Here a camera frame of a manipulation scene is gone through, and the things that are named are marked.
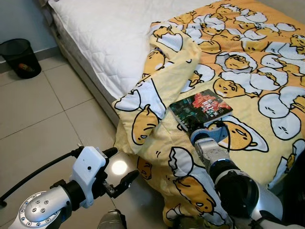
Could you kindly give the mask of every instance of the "bed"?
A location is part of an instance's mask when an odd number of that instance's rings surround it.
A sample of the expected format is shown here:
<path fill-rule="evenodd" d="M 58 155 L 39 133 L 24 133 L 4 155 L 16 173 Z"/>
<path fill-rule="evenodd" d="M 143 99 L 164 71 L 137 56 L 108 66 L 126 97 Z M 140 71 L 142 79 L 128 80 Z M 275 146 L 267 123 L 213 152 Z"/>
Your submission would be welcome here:
<path fill-rule="evenodd" d="M 233 125 L 245 141 L 231 144 L 230 154 L 241 169 L 269 187 L 290 170 L 305 147 L 304 125 L 302 130 L 301 125 L 294 128 L 304 120 L 303 25 L 252 0 L 247 2 L 249 6 L 240 0 L 213 2 L 49 0 L 47 5 L 43 1 L 62 53 L 118 126 L 120 142 L 115 146 L 137 155 L 141 175 L 165 197 L 163 219 L 168 226 L 180 215 L 203 217 L 209 227 L 228 228 L 232 224 L 209 178 L 198 175 L 205 169 L 187 142 L 186 133 L 166 110 L 177 98 L 208 88 L 232 104 L 237 116 L 223 121 Z M 155 49 L 150 48 L 148 38 Z M 235 43 L 223 45 L 222 39 Z M 201 52 L 207 55 L 200 57 Z M 150 72 L 144 62 L 147 55 L 149 61 L 154 54 L 167 60 Z M 195 69 L 195 75 L 186 79 L 186 86 L 173 80 L 175 74 L 181 79 L 188 76 L 189 69 Z M 288 75 L 293 82 L 288 82 Z M 295 90 L 296 85 L 301 85 L 300 89 Z M 226 94 L 228 87 L 232 88 L 230 94 Z M 297 97 L 302 102 L 294 101 Z M 292 101 L 299 104 L 296 114 L 290 111 L 296 108 Z M 244 112 L 239 104 L 246 107 Z M 155 129 L 134 138 L 136 131 L 143 131 L 139 122 L 148 122 Z M 283 147 L 278 153 L 280 144 Z M 181 187 L 188 182 L 194 188 L 183 190 Z M 196 190 L 202 189 L 206 202 L 194 208 L 198 204 Z"/>

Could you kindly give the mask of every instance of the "white mattress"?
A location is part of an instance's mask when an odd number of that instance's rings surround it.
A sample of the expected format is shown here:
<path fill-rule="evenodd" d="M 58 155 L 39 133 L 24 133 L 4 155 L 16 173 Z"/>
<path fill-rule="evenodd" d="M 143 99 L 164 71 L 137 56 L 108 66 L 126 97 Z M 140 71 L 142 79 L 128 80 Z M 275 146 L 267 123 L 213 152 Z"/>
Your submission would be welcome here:
<path fill-rule="evenodd" d="M 117 99 L 141 78 L 150 24 L 214 1 L 49 0 L 49 4 L 101 83 Z"/>

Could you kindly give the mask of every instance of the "book cover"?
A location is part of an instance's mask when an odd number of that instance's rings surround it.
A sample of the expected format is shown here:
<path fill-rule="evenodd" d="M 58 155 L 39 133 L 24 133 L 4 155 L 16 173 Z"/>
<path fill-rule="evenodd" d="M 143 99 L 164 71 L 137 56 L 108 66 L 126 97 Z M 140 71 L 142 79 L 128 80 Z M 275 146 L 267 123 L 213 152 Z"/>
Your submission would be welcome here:
<path fill-rule="evenodd" d="M 233 109 L 210 89 L 170 105 L 177 121 L 188 131 L 198 129 L 230 115 Z"/>

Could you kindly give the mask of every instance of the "black mesh trash can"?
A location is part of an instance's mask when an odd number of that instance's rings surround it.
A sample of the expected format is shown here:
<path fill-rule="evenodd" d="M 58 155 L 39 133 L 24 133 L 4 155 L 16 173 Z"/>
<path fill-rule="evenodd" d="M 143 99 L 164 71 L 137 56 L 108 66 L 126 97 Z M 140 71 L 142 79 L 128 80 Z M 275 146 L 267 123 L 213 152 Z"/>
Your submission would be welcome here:
<path fill-rule="evenodd" d="M 25 39 L 13 39 L 0 45 L 0 54 L 16 72 L 24 79 L 35 77 L 41 72 L 41 67 L 30 46 Z"/>

